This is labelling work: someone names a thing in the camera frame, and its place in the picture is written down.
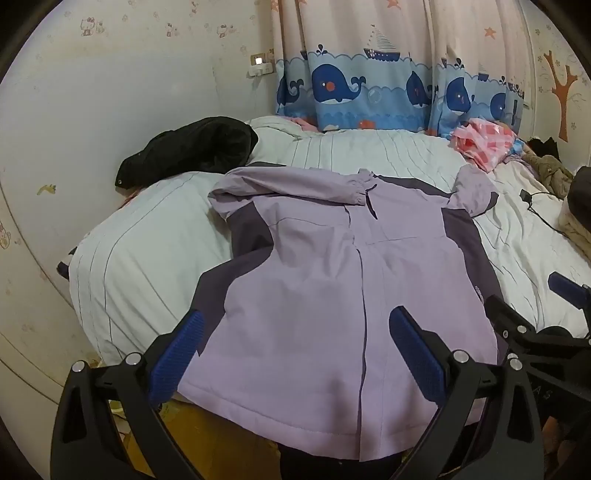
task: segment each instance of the wall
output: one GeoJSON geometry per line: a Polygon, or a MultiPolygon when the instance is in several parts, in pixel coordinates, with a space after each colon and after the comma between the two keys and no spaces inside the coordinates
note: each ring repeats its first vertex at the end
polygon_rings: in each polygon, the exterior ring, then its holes
{"type": "Polygon", "coordinates": [[[590,163],[591,82],[550,19],[529,0],[521,3],[534,55],[532,133],[542,140],[553,137],[558,142],[563,164],[576,171],[590,163]]]}
{"type": "Polygon", "coordinates": [[[121,161],[210,115],[273,112],[270,0],[64,0],[0,86],[0,179],[31,252],[69,301],[57,263],[122,201],[121,161]]]}
{"type": "Polygon", "coordinates": [[[0,415],[46,477],[69,367],[98,361],[56,265],[153,136],[273,113],[276,75],[247,77],[272,49],[270,1],[64,0],[0,85],[0,415]]]}
{"type": "Polygon", "coordinates": [[[57,404],[29,387],[2,363],[0,384],[0,416],[31,466],[49,480],[51,434],[57,404]]]}

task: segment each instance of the beige blanket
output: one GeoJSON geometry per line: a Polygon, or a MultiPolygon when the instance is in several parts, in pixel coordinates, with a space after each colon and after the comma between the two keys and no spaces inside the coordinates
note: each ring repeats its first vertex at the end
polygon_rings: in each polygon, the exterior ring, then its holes
{"type": "Polygon", "coordinates": [[[589,232],[571,213],[568,199],[562,202],[558,216],[558,226],[569,239],[591,260],[591,232],[589,232]]]}

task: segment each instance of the lavender jacket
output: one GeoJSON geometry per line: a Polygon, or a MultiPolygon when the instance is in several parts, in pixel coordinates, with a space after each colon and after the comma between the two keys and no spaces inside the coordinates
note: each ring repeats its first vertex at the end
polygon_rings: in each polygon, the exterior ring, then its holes
{"type": "Polygon", "coordinates": [[[192,307],[205,334],[179,392],[313,455],[372,460],[414,446],[437,407],[388,316],[403,305],[451,350],[496,363],[482,297],[501,291],[471,217],[497,198],[471,165],[452,194],[367,170],[231,171],[210,201],[233,260],[201,276],[192,307]]]}

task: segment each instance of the whale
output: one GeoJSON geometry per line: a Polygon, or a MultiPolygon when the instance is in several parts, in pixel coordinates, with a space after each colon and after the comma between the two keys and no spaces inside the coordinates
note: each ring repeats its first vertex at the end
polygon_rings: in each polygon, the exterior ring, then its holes
{"type": "Polygon", "coordinates": [[[464,77],[458,77],[453,79],[446,90],[446,102],[447,107],[455,113],[460,115],[470,111],[472,106],[468,91],[464,86],[464,77]]]}
{"type": "Polygon", "coordinates": [[[504,93],[497,93],[491,100],[491,115],[495,120],[501,120],[505,115],[504,93]]]}
{"type": "Polygon", "coordinates": [[[277,89],[277,105],[287,105],[288,103],[294,103],[300,98],[300,87],[304,85],[304,80],[299,79],[298,81],[292,81],[289,89],[287,88],[287,79],[285,74],[279,82],[279,88],[277,89]]]}
{"type": "Polygon", "coordinates": [[[320,65],[312,72],[312,91],[319,103],[355,100],[361,93],[361,85],[364,83],[366,83],[365,77],[351,78],[351,84],[358,86],[357,90],[351,91],[343,72],[328,63],[320,65]]]}
{"type": "Polygon", "coordinates": [[[433,85],[427,85],[427,90],[425,90],[423,81],[416,72],[412,72],[407,80],[407,96],[414,106],[431,105],[433,103],[433,85]]]}

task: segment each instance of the pink clothing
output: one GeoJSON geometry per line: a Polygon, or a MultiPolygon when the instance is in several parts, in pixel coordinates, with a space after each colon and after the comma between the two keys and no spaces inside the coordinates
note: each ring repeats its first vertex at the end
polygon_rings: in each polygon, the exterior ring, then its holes
{"type": "Polygon", "coordinates": [[[453,131],[451,143],[468,162],[488,173],[509,154],[516,137],[504,124],[471,118],[466,127],[453,131]]]}
{"type": "Polygon", "coordinates": [[[294,122],[295,124],[298,124],[304,132],[319,133],[318,128],[316,128],[314,125],[306,122],[306,120],[304,120],[303,118],[292,118],[290,116],[285,116],[283,118],[287,118],[289,121],[294,122]]]}

